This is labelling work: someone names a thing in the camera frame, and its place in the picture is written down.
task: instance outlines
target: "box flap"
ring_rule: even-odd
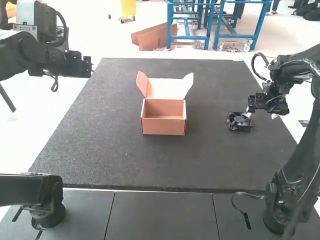
[[[189,73],[183,79],[148,78],[139,71],[136,85],[146,99],[185,99],[194,84],[194,74]]]

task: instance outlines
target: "black bag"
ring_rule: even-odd
[[[307,12],[303,18],[308,21],[320,22],[320,8]]]
[[[306,6],[301,6],[297,10],[295,10],[292,15],[297,15],[303,17],[307,12],[316,9],[318,4],[316,2],[309,3]]]
[[[293,6],[288,6],[290,9],[297,9],[308,4],[309,0],[294,0]]]

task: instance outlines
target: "blue metal frame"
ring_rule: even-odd
[[[175,12],[174,6],[182,6],[183,11]],[[188,11],[187,6],[191,6],[192,11]],[[167,40],[166,40],[167,49],[171,48],[171,40],[201,40],[201,41],[204,41],[204,49],[208,50],[214,11],[210,11],[208,28],[206,30],[206,36],[190,35],[189,22],[188,22],[188,20],[197,20],[198,22],[197,28],[201,29],[202,14],[203,14],[204,6],[211,6],[211,8],[214,9],[215,2],[210,3],[210,0],[206,0],[206,3],[204,3],[204,0],[198,0],[198,2],[196,2],[196,0],[192,0],[192,2],[178,2],[174,0],[167,1]],[[195,17],[174,16],[175,14],[195,15]],[[173,23],[174,19],[184,21],[185,35],[171,36],[171,24]]]
[[[235,4],[234,11],[233,11],[233,17],[230,17],[231,19],[234,20],[233,23],[229,23],[227,21],[227,17],[225,17],[223,14],[225,3],[234,3]],[[220,9],[214,8],[214,12],[218,16],[218,22],[217,22],[217,26],[216,26],[216,31],[214,33],[213,49],[216,50],[218,48],[219,38],[232,38],[232,39],[251,39],[251,40],[253,40],[252,44],[250,45],[250,50],[254,50],[256,47],[257,41],[258,41],[258,37],[260,34],[262,24],[265,19],[268,4],[270,4],[270,3],[271,3],[271,0],[261,0],[261,1],[260,0],[258,0],[258,1],[257,0],[256,1],[254,1],[254,0],[253,1],[251,1],[251,0],[250,1],[221,0]],[[236,28],[236,26],[237,26],[237,21],[238,21],[238,16],[239,16],[239,9],[238,9],[239,4],[263,4],[256,28],[254,31],[254,34],[238,34],[234,30],[234,28]],[[228,29],[230,34],[220,34],[221,24],[224,24],[226,26],[226,28]]]

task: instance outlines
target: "open cardboard box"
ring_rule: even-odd
[[[140,116],[142,133],[185,135],[187,124],[185,97],[193,83],[193,73],[183,79],[149,79],[139,71],[136,85],[144,96]]]
[[[167,46],[167,28],[168,24],[162,23],[156,26],[146,28],[131,34],[133,44],[139,46],[140,51],[153,51]],[[170,29],[171,36],[178,33],[178,25],[172,24]]]

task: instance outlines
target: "black rubber mat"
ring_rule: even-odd
[[[232,194],[213,194],[214,208],[220,240],[281,240],[270,232],[262,219],[265,209],[264,200],[255,200],[245,196],[236,196],[234,203],[249,217],[251,229],[248,229],[243,215],[231,205]],[[315,209],[307,223],[299,223],[292,240],[318,240],[320,236],[320,217]]]
[[[63,220],[43,231],[40,240],[104,240],[115,193],[112,191],[64,190],[66,208]],[[31,215],[22,211],[12,219],[19,206],[12,206],[0,222],[1,240],[36,240],[39,233],[31,225]]]
[[[150,78],[194,73],[185,136],[142,135],[138,71]],[[261,91],[244,62],[104,58],[34,164],[67,186],[130,190],[264,190],[296,142],[263,110],[251,133],[228,131],[228,111],[244,112]]]
[[[106,240],[219,240],[212,194],[116,192]]]

